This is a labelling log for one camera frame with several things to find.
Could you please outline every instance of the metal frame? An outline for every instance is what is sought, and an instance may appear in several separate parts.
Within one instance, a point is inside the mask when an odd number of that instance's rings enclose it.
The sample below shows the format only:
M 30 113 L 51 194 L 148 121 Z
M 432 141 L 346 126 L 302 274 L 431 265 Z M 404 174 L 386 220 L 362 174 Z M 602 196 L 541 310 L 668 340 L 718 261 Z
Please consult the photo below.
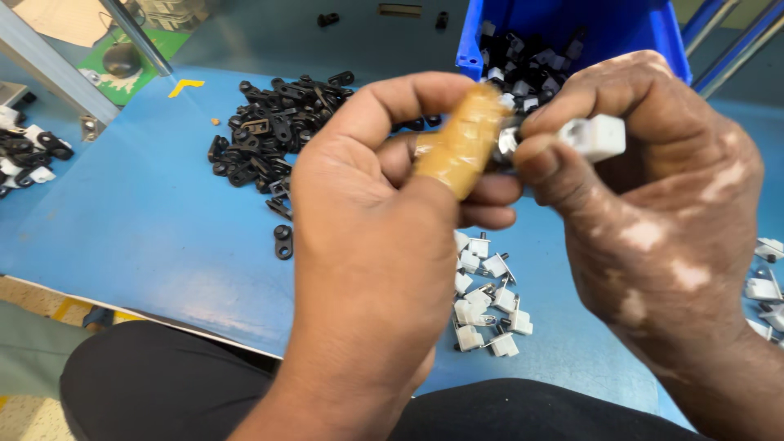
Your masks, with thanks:
M 705 0 L 681 32 L 686 56 L 691 56 L 740 3 L 741 0 Z
M 784 0 L 773 0 L 700 75 L 694 82 L 694 90 L 706 99 L 713 95 L 782 28 L 784 28 Z
M 133 19 L 131 13 L 123 6 L 120 0 L 100 0 L 101 4 L 111 14 L 117 25 L 125 31 L 136 48 L 152 63 L 161 77 L 172 74 L 172 67 L 150 41 L 141 26 Z
M 80 115 L 108 125 L 120 110 L 68 63 L 38 32 L 0 2 L 0 52 Z

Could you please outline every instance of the hand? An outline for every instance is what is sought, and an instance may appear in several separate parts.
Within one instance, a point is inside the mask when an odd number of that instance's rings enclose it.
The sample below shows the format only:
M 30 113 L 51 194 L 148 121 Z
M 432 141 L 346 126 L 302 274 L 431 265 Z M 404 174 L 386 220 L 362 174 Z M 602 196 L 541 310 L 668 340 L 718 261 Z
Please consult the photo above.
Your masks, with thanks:
M 626 120 L 626 153 L 593 169 L 553 135 L 572 118 Z M 738 295 L 763 176 L 749 136 L 652 51 L 573 75 L 526 120 L 515 163 L 564 218 L 578 294 L 660 377 L 749 335 Z
M 515 178 L 483 177 L 461 207 L 438 180 L 408 178 L 416 140 L 387 139 L 393 122 L 449 112 L 473 84 L 445 73 L 371 84 L 296 162 L 295 317 L 270 395 L 304 397 L 303 414 L 328 426 L 319 439 L 332 430 L 338 439 L 388 435 L 448 321 L 453 229 L 461 218 L 514 222 L 506 205 L 520 196 Z

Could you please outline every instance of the right hand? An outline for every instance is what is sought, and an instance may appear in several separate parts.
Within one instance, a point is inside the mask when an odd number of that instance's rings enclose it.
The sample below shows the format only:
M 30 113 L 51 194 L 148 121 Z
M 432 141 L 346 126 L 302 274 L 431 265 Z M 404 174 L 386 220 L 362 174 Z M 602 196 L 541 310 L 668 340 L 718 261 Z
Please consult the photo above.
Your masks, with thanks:
M 594 169 L 554 134 L 598 114 L 626 120 L 627 149 Z M 738 124 L 643 51 L 573 75 L 522 133 L 518 175 L 564 218 L 580 299 L 654 374 L 748 337 L 738 296 L 763 166 Z

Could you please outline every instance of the blue plastic bin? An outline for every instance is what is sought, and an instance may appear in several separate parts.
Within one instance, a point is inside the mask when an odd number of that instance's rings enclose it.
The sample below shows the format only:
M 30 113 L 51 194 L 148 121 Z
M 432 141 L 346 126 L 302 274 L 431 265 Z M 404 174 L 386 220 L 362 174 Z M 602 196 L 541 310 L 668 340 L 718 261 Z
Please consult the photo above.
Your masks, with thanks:
M 583 55 L 572 63 L 578 71 L 614 56 L 653 49 L 670 63 L 678 78 L 691 84 L 675 11 L 669 0 L 471 0 L 455 63 L 474 80 L 482 73 L 481 24 L 490 20 L 495 33 L 514 30 L 523 38 L 541 34 L 556 51 L 585 26 Z

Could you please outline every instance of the black pants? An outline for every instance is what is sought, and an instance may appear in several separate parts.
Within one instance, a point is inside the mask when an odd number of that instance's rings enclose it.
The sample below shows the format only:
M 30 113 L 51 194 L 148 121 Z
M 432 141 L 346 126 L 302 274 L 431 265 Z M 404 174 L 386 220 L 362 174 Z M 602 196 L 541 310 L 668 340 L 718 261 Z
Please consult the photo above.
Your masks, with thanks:
M 272 380 L 210 341 L 127 322 L 82 343 L 65 366 L 60 389 L 79 441 L 220 441 Z M 660 417 L 517 379 L 421 395 L 405 408 L 390 438 L 707 439 Z

